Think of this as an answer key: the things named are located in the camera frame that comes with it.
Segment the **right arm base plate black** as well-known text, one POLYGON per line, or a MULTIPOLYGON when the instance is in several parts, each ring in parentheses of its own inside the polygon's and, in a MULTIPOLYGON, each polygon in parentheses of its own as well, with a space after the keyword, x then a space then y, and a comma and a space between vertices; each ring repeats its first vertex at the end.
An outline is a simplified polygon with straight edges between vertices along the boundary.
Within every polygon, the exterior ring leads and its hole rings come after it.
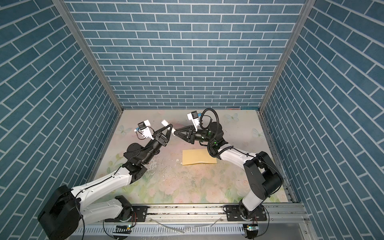
POLYGON ((228 222, 267 220, 266 211, 261 206, 256 207, 253 211, 248 211, 244 206, 230 204, 224 205, 223 210, 228 222))

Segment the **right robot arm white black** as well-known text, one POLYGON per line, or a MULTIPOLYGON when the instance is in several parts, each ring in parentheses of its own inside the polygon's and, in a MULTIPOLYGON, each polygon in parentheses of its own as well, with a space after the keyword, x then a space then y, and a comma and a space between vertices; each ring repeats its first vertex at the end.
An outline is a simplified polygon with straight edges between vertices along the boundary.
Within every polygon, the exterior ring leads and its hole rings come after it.
POLYGON ((207 147, 211 157, 245 171, 251 189, 239 202, 239 212, 245 220, 255 218, 256 209, 283 185, 282 175, 266 152, 255 154, 236 149, 224 140, 222 126, 217 122, 200 130, 194 126, 183 127, 175 130, 174 135, 187 143, 199 142, 207 147))

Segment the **white glue stick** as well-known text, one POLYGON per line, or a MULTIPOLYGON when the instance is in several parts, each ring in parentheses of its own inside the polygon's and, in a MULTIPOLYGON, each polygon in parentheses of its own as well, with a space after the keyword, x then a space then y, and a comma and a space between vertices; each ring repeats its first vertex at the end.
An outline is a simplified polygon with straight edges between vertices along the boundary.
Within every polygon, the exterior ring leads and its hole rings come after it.
POLYGON ((169 123, 168 123, 166 120, 163 120, 161 123, 162 123, 162 125, 163 125, 164 127, 166 127, 167 125, 169 125, 169 123))

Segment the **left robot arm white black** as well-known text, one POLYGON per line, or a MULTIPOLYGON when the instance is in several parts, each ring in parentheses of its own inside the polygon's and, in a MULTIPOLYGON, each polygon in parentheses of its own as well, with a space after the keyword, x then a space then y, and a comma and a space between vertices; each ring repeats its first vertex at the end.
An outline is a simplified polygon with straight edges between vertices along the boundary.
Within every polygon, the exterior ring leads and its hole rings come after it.
POLYGON ((123 196, 97 204, 99 198, 139 180, 147 171, 146 164, 165 147, 172 134, 173 125, 168 124, 155 132, 145 123, 139 124, 138 132, 150 141, 146 146, 130 144, 124 153, 127 161, 112 173, 92 182, 69 188, 58 187, 45 203, 38 221, 50 240, 65 240, 86 224, 113 219, 132 219, 132 206, 123 196))

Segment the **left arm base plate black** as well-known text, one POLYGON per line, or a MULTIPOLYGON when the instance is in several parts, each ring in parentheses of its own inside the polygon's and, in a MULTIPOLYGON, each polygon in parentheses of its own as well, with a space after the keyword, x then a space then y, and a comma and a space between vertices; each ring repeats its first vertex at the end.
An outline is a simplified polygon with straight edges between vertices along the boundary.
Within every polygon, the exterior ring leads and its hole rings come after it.
POLYGON ((124 208, 122 212, 114 219, 105 219, 107 223, 141 223, 146 221, 148 206, 132 206, 124 208))

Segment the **yellow envelope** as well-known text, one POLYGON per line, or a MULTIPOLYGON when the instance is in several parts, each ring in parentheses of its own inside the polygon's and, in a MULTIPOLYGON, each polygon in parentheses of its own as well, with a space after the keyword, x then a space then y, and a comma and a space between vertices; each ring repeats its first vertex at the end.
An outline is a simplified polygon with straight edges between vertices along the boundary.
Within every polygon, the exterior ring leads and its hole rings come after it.
POLYGON ((216 163, 217 159, 210 156, 206 149, 183 150, 183 166, 216 163))

